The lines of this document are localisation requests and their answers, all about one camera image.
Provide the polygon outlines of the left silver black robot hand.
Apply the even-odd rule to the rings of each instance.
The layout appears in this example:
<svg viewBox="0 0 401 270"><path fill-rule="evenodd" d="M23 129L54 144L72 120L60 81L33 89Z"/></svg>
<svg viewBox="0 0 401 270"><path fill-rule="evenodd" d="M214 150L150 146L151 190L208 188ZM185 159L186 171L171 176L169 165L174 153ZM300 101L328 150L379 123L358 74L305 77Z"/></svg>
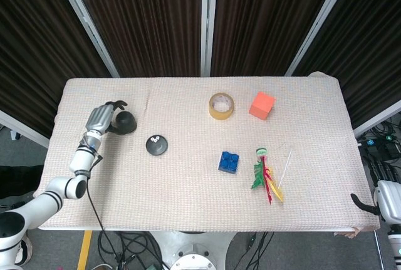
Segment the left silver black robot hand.
<svg viewBox="0 0 401 270"><path fill-rule="evenodd" d="M112 125L113 114L117 108L124 110L128 104L125 101L108 101L104 105L96 107L90 114L86 123L87 131L98 132L104 135L111 132L117 135L124 135L125 132L121 128Z"/></svg>

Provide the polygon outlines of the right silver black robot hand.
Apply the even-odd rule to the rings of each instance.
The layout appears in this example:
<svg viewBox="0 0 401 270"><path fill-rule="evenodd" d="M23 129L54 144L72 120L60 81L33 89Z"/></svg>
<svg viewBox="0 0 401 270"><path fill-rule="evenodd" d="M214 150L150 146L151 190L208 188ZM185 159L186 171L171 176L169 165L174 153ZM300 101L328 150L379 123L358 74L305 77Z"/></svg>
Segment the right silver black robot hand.
<svg viewBox="0 0 401 270"><path fill-rule="evenodd" d="M375 205L362 203L356 194L350 196L359 209L382 216L388 225L400 225L400 183L379 180L374 192Z"/></svg>

